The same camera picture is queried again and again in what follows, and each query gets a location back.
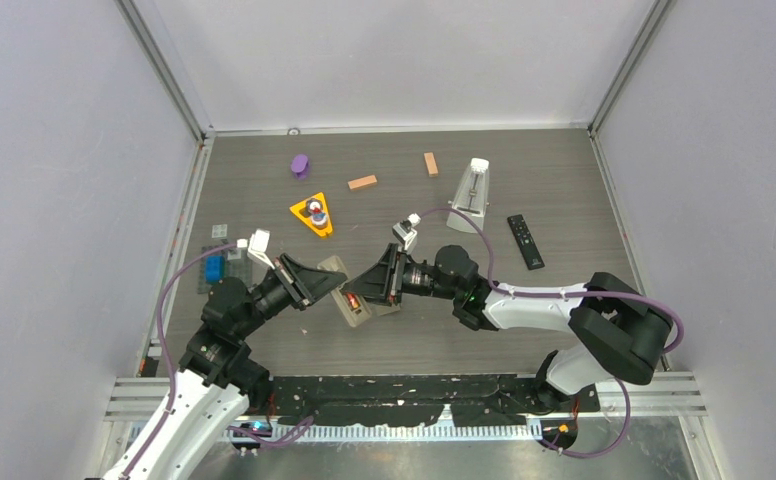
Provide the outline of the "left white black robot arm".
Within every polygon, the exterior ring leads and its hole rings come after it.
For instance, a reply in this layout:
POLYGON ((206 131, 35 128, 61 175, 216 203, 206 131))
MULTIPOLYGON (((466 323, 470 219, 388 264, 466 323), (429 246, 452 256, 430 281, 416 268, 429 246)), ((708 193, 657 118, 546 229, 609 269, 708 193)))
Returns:
POLYGON ((285 309, 303 311, 347 280, 287 254, 262 281, 237 277, 214 285, 202 325, 170 373, 169 390, 107 479, 187 479, 236 418, 262 412, 273 394, 269 371, 251 360, 246 339, 285 309))

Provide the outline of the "black remote control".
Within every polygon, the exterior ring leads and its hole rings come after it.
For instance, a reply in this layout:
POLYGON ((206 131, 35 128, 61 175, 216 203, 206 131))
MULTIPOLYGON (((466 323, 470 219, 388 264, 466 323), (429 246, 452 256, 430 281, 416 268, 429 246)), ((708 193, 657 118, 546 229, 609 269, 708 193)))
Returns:
POLYGON ((507 218, 507 223, 527 269, 537 270, 544 268, 545 262, 540 255, 537 244, 528 228, 525 218, 521 214, 512 215, 507 218))

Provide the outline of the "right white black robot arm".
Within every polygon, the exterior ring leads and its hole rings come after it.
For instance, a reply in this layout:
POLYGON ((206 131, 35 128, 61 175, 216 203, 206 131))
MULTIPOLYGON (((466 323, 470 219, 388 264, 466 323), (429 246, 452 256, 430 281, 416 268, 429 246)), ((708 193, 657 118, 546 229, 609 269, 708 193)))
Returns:
POLYGON ((553 411, 598 382, 649 384, 672 330, 667 314, 611 274, 598 272, 586 283, 560 288, 518 287, 481 275, 459 245, 440 248, 433 262, 416 262, 392 243, 342 290, 382 306, 396 306, 407 295, 449 300, 453 316, 473 331, 573 334, 576 345, 548 354, 534 377, 536 400, 553 411))

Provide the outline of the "orange AAA battery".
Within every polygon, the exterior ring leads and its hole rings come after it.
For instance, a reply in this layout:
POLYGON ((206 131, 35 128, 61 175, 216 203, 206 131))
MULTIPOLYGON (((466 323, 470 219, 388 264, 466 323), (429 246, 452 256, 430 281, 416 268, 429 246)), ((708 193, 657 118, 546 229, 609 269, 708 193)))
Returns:
POLYGON ((356 295, 347 293, 345 295, 345 298, 347 300, 347 303, 351 311, 358 312, 361 309, 360 301, 358 300, 356 295))

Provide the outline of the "white printed card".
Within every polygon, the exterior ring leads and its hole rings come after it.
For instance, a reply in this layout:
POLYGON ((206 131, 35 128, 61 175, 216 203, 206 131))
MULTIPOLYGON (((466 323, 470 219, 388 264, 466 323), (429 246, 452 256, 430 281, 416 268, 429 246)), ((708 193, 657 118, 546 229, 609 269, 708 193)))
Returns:
MULTIPOLYGON (((326 271, 343 273, 344 275, 349 274, 343 261, 337 255, 332 255, 320 261, 317 267, 326 271)), ((333 290, 331 296, 338 306, 341 315, 351 328, 360 326, 373 316, 371 308, 361 297, 344 292, 341 287, 333 290)))

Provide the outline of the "beige remote battery cover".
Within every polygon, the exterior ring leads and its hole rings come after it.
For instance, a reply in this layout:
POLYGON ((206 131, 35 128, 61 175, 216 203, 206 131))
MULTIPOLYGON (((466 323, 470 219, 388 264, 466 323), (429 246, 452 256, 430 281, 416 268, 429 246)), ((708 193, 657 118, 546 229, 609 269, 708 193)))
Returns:
POLYGON ((401 310, 401 306, 400 305, 373 305, 372 310, 375 316, 381 317, 381 316, 390 315, 390 314, 399 312, 401 310))

